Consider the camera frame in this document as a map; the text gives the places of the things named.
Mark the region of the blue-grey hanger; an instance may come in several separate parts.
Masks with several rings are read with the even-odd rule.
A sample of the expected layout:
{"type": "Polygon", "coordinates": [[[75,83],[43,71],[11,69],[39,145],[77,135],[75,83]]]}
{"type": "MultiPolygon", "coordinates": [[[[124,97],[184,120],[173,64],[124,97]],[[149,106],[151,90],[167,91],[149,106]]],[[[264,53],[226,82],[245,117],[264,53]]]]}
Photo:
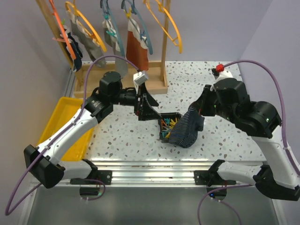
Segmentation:
{"type": "Polygon", "coordinates": [[[144,45],[148,48],[149,54],[152,55],[153,47],[150,35],[140,12],[135,7],[135,1],[123,0],[121,2],[121,9],[124,10],[126,18],[128,20],[128,28],[131,28],[133,31],[137,32],[137,39],[144,43],[144,45]],[[142,28],[140,28],[139,24],[132,18],[132,15],[137,16],[137,18],[141,22],[142,28]]]}

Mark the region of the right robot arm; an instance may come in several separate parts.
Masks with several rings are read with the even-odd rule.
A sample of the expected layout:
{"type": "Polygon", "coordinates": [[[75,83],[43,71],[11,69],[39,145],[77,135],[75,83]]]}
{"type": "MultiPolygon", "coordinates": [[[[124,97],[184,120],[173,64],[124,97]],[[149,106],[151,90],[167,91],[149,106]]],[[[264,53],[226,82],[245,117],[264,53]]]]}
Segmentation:
{"type": "Polygon", "coordinates": [[[245,132],[259,146],[266,162],[259,166],[218,159],[200,178],[207,186],[239,181],[255,186],[271,199],[298,201],[300,167],[283,138],[283,120],[276,108],[265,101],[251,101],[244,82],[226,78],[205,85],[191,104],[204,117],[220,116],[245,132]]]}

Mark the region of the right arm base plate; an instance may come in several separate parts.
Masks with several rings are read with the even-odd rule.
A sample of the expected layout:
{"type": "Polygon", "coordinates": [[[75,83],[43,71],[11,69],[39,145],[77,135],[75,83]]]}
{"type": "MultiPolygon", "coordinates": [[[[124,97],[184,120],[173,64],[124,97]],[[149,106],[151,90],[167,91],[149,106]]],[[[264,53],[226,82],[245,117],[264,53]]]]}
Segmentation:
{"type": "Polygon", "coordinates": [[[234,180],[224,180],[216,172],[209,172],[208,170],[194,171],[194,180],[196,185],[205,185],[210,187],[212,185],[235,185],[234,180]]]}

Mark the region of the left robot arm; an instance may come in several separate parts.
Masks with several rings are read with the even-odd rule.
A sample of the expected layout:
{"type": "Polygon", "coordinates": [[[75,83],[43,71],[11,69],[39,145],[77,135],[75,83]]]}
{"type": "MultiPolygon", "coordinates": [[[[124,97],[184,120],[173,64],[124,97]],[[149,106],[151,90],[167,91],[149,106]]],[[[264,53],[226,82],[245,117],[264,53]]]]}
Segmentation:
{"type": "Polygon", "coordinates": [[[82,107],[53,136],[37,147],[24,150],[27,170],[45,187],[53,188],[61,180],[80,180],[93,184],[100,180],[98,168],[89,160],[64,162],[62,157],[86,132],[97,126],[113,112],[114,105],[132,106],[139,121],[157,120],[161,115],[154,109],[159,104],[149,94],[145,71],[134,74],[134,87],[123,88],[121,76],[112,71],[100,79],[82,107]]]}

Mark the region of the navy striped underwear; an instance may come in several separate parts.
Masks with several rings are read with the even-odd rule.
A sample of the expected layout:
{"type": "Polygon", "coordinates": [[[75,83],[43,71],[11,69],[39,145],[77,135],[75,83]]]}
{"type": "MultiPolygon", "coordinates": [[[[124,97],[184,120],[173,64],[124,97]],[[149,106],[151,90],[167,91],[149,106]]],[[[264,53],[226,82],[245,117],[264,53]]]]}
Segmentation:
{"type": "Polygon", "coordinates": [[[182,148],[191,147],[203,131],[205,118],[190,106],[188,111],[175,124],[169,135],[169,143],[182,148]]]}

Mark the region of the yellow plastic hanger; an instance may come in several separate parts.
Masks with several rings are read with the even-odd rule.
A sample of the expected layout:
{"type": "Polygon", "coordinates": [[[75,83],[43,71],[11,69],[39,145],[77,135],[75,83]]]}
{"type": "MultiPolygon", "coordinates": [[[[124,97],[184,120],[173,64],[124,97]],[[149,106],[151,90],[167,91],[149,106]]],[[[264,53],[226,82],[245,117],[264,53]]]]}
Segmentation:
{"type": "Polygon", "coordinates": [[[162,29],[164,35],[170,39],[170,41],[178,47],[179,54],[183,52],[183,42],[181,38],[180,31],[176,22],[174,21],[172,15],[170,14],[171,1],[170,0],[155,0],[154,2],[157,4],[157,11],[164,15],[164,24],[158,19],[154,11],[152,10],[151,1],[143,0],[143,4],[146,6],[147,10],[150,12],[154,20],[158,23],[160,28],[162,29]],[[175,35],[172,36],[169,32],[169,25],[174,29],[175,35]]]}

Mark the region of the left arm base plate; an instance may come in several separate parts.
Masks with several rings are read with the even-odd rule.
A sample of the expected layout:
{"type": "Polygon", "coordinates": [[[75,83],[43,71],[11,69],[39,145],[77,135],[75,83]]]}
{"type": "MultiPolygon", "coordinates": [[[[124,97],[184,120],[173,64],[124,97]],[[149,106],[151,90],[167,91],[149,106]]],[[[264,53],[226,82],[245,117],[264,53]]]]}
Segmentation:
{"type": "Polygon", "coordinates": [[[92,172],[87,178],[73,178],[70,180],[71,185],[99,185],[101,183],[110,185],[112,182],[113,172],[111,170],[97,170],[92,172]]]}

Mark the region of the rust orange underwear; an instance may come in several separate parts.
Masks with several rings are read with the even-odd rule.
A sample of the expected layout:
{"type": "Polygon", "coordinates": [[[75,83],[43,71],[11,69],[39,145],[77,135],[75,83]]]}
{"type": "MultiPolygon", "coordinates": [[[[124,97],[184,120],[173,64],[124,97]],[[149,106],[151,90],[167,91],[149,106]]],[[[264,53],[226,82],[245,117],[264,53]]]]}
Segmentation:
{"type": "Polygon", "coordinates": [[[128,21],[126,58],[139,70],[149,69],[147,38],[140,33],[140,27],[134,19],[128,21]]]}

